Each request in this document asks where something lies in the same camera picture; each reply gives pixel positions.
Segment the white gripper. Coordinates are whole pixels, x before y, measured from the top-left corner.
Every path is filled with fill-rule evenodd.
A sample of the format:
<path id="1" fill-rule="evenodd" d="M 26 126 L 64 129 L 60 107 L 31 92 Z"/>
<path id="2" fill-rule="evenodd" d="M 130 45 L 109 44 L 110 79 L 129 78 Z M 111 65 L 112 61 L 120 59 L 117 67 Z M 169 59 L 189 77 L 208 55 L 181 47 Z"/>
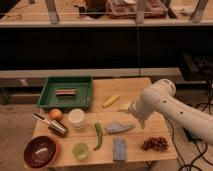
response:
<path id="1" fill-rule="evenodd" d="M 140 99 L 135 99 L 131 102 L 129 112 L 134 118 L 136 118 L 141 125 L 141 128 L 145 128 L 145 121 L 149 117 L 149 109 L 144 105 Z"/>

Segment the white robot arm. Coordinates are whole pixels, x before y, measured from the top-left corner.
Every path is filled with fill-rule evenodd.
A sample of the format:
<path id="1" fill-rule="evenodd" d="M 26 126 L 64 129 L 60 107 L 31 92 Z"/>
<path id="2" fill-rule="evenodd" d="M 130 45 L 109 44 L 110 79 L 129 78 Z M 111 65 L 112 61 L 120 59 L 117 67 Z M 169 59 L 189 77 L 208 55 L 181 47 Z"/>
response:
<path id="1" fill-rule="evenodd" d="M 174 98 L 176 87 L 168 79 L 160 79 L 145 88 L 131 102 L 128 111 L 140 122 L 153 112 L 171 118 L 204 142 L 213 146 L 213 116 L 190 107 Z"/>

